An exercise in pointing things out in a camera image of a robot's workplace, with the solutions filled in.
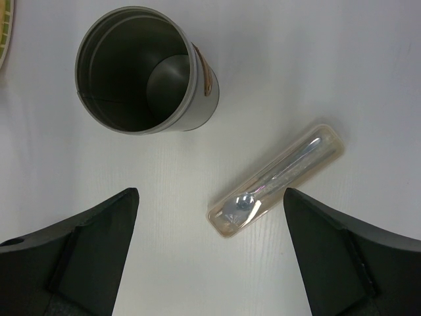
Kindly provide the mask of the bamboo mat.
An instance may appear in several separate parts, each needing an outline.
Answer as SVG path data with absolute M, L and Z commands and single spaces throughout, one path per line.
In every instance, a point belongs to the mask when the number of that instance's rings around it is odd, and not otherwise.
M 11 40 L 12 24 L 14 18 L 14 2 L 15 0 L 0 0 L 0 68 L 7 56 L 9 42 Z

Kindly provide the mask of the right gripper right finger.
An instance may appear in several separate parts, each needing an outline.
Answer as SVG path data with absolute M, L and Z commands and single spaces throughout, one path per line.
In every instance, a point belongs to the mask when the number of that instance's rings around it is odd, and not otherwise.
M 313 315 L 419 315 L 420 241 L 288 188 L 284 211 Z

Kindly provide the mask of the grey cylindrical lunch container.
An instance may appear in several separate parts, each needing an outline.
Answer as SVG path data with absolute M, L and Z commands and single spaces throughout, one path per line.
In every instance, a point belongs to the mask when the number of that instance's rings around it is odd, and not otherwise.
M 86 111 L 122 134 L 190 131 L 214 114 L 220 88 L 184 31 L 159 11 L 115 9 L 84 36 L 75 84 Z

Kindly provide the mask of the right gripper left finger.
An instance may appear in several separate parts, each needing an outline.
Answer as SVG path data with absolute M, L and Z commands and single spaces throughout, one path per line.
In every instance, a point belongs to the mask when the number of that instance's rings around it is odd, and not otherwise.
M 139 193 L 1 243 L 2 315 L 112 315 Z

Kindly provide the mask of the metal spoon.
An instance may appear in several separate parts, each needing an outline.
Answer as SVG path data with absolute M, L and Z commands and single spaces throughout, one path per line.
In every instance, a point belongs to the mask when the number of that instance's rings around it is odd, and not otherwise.
M 238 225 L 250 221 L 260 209 L 262 199 L 278 191 L 286 183 L 287 172 L 293 171 L 320 144 L 323 144 L 320 136 L 313 136 L 304 141 L 265 172 L 246 192 L 231 197 L 223 205 L 222 216 L 227 221 Z

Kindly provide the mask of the clear cutlery case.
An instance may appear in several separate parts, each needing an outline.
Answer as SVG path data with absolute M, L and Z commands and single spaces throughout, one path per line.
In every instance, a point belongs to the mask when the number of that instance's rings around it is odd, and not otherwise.
M 303 133 L 265 168 L 209 209 L 207 219 L 231 238 L 277 204 L 287 188 L 296 188 L 343 155 L 335 130 L 319 124 Z

